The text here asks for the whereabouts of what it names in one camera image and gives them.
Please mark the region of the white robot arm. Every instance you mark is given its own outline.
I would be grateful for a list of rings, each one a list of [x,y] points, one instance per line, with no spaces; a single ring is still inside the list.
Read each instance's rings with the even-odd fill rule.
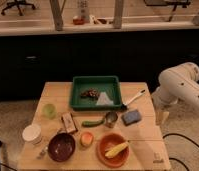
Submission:
[[[169,116],[167,108],[183,100],[199,111],[199,66],[186,62],[163,70],[159,86],[151,94],[156,112],[156,124],[162,125]]]

